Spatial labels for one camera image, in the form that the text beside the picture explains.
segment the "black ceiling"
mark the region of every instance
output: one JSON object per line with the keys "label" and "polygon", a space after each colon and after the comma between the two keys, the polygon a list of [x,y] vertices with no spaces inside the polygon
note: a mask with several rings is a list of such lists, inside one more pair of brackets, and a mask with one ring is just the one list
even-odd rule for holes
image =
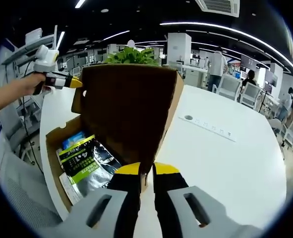
{"label": "black ceiling", "polygon": [[[258,47],[278,59],[293,75],[293,68],[275,52],[238,33],[206,26],[159,25],[162,22],[188,21],[228,26],[261,39],[293,63],[293,41],[290,40],[287,30],[288,25],[293,35],[293,13],[289,14],[284,5],[277,4],[276,1],[269,4],[265,0],[241,0],[239,18],[202,12],[195,0],[189,0],[189,3],[186,0],[86,0],[80,9],[75,9],[77,2],[78,0],[23,1],[18,6],[19,11],[12,18],[8,38],[17,46],[21,46],[27,32],[41,27],[43,35],[52,34],[57,24],[58,32],[65,31],[59,48],[60,54],[63,55],[70,49],[88,48],[87,45],[102,48],[110,43],[126,44],[130,39],[135,42],[165,40],[169,32],[207,31],[234,37]],[[102,9],[108,9],[109,12],[101,13]],[[92,43],[126,30],[130,32]],[[230,38],[199,32],[187,33],[193,42],[219,45],[242,52],[259,61],[275,62],[263,52]],[[88,38],[90,42],[75,47],[73,44],[79,38]],[[193,44],[192,47],[214,49],[197,44]],[[233,52],[229,54],[240,57]]]}

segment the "cardboard box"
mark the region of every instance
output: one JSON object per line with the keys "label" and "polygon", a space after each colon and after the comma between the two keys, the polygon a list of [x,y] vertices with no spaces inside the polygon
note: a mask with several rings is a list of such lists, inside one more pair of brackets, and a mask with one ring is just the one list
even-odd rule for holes
{"label": "cardboard box", "polygon": [[103,138],[102,143],[125,163],[141,162],[142,171],[148,173],[183,89],[176,70],[141,64],[86,67],[80,80],[83,87],[76,90],[71,110],[81,115],[65,128],[52,130],[46,139],[55,184],[69,211],[71,202],[59,180],[63,171],[56,157],[62,142],[86,130]]}

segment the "white shelf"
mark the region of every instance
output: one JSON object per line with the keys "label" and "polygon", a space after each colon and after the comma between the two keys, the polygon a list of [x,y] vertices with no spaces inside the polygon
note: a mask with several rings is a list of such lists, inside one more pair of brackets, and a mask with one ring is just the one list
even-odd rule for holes
{"label": "white shelf", "polygon": [[33,50],[38,49],[41,45],[50,45],[54,41],[54,34],[42,37],[38,39],[37,41],[34,41],[30,44],[24,45],[21,48],[19,48],[17,51],[13,52],[13,54],[3,61],[2,64],[9,64],[12,63],[14,60],[20,58],[21,56],[32,52]]}

